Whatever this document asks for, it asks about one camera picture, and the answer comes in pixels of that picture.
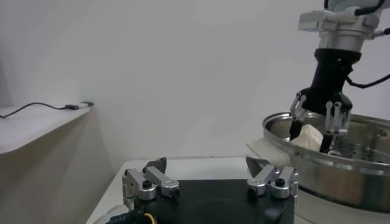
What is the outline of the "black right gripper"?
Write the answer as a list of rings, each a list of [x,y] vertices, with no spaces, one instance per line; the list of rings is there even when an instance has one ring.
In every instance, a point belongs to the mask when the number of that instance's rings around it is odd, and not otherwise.
[[[311,86],[297,93],[291,107],[289,128],[292,141],[300,135],[307,111],[325,115],[325,133],[320,152],[328,154],[340,136],[348,134],[352,101],[342,89],[361,53],[342,49],[318,48],[314,52],[317,67]]]

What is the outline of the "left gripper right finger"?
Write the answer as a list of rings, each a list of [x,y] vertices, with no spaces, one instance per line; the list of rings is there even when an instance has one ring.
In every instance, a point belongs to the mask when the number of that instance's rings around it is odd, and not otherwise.
[[[274,198],[297,197],[299,188],[298,171],[289,166],[278,169],[265,159],[246,157],[251,178],[247,180],[248,192],[254,197],[262,197],[266,191]]]

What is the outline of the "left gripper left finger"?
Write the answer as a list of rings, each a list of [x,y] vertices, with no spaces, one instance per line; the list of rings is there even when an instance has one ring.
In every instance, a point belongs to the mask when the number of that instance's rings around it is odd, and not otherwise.
[[[159,195],[166,198],[180,197],[180,184],[166,176],[167,158],[149,161],[142,171],[126,169],[122,175],[122,199],[131,211],[135,209],[135,200],[149,202]]]

